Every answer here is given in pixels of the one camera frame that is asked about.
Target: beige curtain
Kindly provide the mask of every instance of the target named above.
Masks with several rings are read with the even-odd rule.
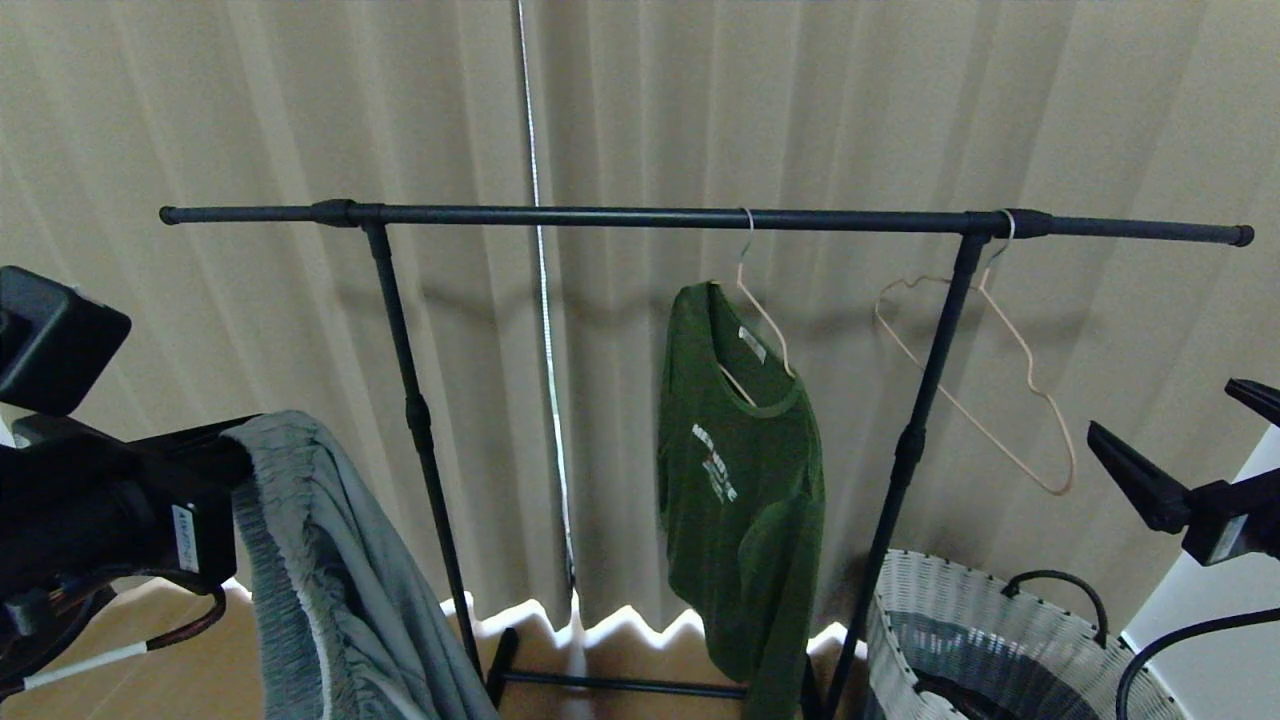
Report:
[[[1280,17],[1216,4],[526,5],[543,201],[966,210],[1258,225],[1247,250],[1019,242],[992,290],[1080,447],[1032,487],[940,401],[895,543],[1097,583],[1116,621],[1176,555],[1083,447],[1106,423],[1175,477],[1226,475],[1262,433],[1220,391],[1280,384]],[[78,416],[133,438],[300,407],[338,433],[445,583],[361,236],[186,225],[165,204],[526,204],[508,3],[0,8],[0,258],[78,283],[134,332]],[[536,247],[525,228],[392,229],[477,614],[567,614]],[[590,624],[667,591],[654,514],[657,363],[676,291],[728,279],[741,232],[549,229],[550,331]],[[758,233],[751,287],[823,432],[818,618],[846,619],[919,378],[870,319],[947,273],[954,238]],[[893,296],[923,352],[941,290]],[[974,302],[946,386],[1034,468],[1065,469],[1021,355]],[[14,414],[6,411],[6,416]],[[1074,596],[1055,600],[1075,603]]]

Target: black basket handle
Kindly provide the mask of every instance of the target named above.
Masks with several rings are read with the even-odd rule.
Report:
[[[1066,580],[1073,585],[1084,591],[1084,594],[1089,596],[1093,602],[1093,610],[1098,614],[1098,632],[1093,635],[1093,642],[1098,643],[1102,650],[1107,648],[1107,609],[1102,607],[1102,596],[1098,591],[1093,589],[1093,585],[1085,583],[1080,578],[1071,575],[1070,573],[1064,573],[1061,570],[1032,570],[1030,573],[1023,573],[1015,575],[1014,579],[1009,580],[1005,589],[1000,591],[1005,597],[1014,597],[1021,589],[1020,585],[1027,580],[1033,580],[1036,578],[1053,578],[1055,580]]]

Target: white woven basket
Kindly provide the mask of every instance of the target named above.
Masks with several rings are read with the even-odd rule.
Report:
[[[941,557],[890,551],[868,619],[864,717],[1114,720],[1133,652],[1030,593],[1006,596],[1006,585]],[[1184,717],[1148,673],[1134,682],[1129,708],[1133,717]]]

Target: gray garment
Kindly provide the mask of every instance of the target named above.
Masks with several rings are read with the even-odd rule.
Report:
[[[492,719],[498,714],[408,550],[315,419],[229,429],[253,459],[234,493],[253,566],[266,716]]]

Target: tan tiled floor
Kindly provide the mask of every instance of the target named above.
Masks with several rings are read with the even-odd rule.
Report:
[[[198,638],[18,694],[0,706],[0,716],[6,720],[261,717],[253,610],[242,593],[228,593],[228,601],[223,620]],[[177,626],[204,612],[207,602],[161,580],[128,591],[51,667]],[[530,616],[516,626],[521,633],[520,669],[563,673],[575,664],[571,647],[557,648],[544,619]],[[480,638],[486,662],[497,650],[498,632]],[[827,684],[836,652],[837,646],[829,643],[814,656],[820,687]],[[593,675],[727,682],[708,660],[701,634],[692,628],[677,632],[657,650],[634,626],[622,625],[579,653],[576,664],[584,662]],[[511,683],[500,710],[504,720],[732,720],[739,716],[739,707],[733,701]]]

